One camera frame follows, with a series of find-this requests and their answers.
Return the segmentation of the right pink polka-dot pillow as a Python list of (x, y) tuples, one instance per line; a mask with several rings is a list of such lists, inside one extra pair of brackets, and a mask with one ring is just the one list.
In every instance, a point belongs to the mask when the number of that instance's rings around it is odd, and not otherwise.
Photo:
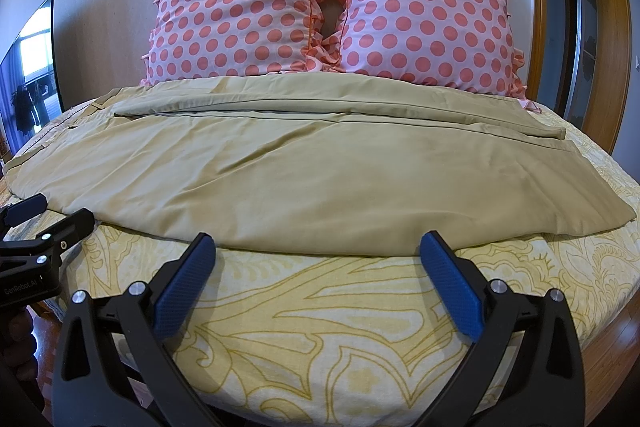
[(343, 11), (323, 40), (327, 72), (515, 98), (535, 104), (518, 78), (509, 0), (338, 0)]

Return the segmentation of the black flat television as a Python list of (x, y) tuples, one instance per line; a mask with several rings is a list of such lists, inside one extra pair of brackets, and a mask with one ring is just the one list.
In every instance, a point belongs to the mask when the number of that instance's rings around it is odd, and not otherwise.
[(14, 155), (63, 112), (55, 70), (54, 0), (43, 0), (1, 60), (1, 131)]

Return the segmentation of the left pink polka-dot pillow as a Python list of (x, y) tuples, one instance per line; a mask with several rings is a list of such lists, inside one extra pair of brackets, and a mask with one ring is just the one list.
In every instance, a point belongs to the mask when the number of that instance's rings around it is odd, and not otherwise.
[(322, 72), (324, 0), (155, 0), (142, 84)]

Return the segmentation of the pink polka-dot pillow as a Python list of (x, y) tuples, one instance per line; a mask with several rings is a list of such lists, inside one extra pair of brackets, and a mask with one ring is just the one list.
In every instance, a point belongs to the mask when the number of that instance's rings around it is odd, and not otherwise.
[(322, 72), (324, 0), (155, 0), (142, 84)]
[(343, 11), (323, 40), (327, 72), (515, 98), (535, 104), (518, 78), (509, 0), (338, 0)]

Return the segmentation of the khaki pants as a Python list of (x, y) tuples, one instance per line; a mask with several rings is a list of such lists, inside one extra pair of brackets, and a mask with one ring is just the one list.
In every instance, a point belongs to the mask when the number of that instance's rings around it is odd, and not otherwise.
[(410, 256), (429, 231), (458, 249), (636, 215), (514, 98), (327, 72), (115, 91), (6, 182), (58, 212), (273, 254)]

